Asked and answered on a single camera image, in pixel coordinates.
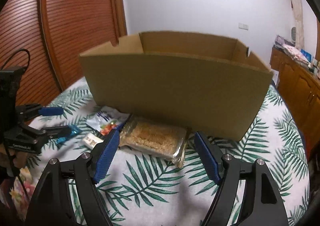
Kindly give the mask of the person's left hand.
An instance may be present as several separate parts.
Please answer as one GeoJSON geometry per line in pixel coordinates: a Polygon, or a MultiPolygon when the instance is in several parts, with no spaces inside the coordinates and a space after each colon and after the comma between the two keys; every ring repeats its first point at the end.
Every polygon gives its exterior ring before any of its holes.
{"type": "Polygon", "coordinates": [[[17,168],[24,168],[27,163],[28,153],[15,151],[13,149],[6,150],[4,145],[0,146],[0,166],[4,168],[10,167],[10,162],[17,168]]]}

